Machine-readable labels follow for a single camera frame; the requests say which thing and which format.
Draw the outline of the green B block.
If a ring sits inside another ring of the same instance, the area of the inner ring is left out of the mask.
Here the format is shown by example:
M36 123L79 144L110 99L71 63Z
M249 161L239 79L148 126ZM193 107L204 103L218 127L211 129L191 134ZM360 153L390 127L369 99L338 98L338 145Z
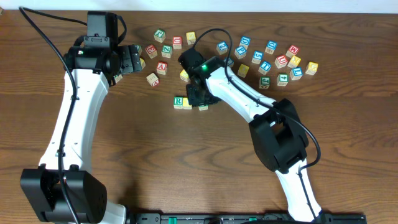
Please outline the green B block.
M199 109L200 111L207 110L207 109L208 109L208 105L200 105L200 106L198 107L198 109Z

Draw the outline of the yellow O block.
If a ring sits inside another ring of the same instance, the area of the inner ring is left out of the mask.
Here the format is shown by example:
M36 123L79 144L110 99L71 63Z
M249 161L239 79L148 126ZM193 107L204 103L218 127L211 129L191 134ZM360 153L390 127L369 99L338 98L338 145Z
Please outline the yellow O block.
M189 103L189 100L187 97L183 97L183 109L184 110L191 110L192 105Z
M241 65L239 66L239 69L238 69L238 75L239 75L240 77L245 78L246 75L248 74L248 71L249 71L249 66L247 66L247 65L245 65L245 64L241 64Z

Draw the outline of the green R block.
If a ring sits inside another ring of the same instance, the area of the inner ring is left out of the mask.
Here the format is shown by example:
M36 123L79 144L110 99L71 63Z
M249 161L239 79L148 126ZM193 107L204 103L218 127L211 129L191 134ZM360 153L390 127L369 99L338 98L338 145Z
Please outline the green R block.
M183 109L183 97L175 96L173 105L174 105L175 109L182 110Z

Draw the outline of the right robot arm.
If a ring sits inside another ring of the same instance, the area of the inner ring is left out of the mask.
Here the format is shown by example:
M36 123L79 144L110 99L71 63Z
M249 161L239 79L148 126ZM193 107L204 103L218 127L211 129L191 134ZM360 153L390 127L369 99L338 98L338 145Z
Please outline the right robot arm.
M206 60L195 53L181 55L178 61L192 80L187 86L190 104L224 101L239 113L248 122L257 157L280 181L290 216L300 222L319 221L322 209L307 174L306 148L312 135L295 106L287 99L276 101L260 94L218 57Z

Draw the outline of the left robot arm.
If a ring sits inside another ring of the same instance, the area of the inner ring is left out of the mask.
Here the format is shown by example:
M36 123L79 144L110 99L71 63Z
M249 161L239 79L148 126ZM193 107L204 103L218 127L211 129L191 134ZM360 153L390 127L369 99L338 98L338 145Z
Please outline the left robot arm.
M73 46L63 58L65 88L55 129L38 167L22 171L21 189L42 222L127 223L127 208L108 201L105 185L91 174L91 150L110 86L142 69L139 48Z

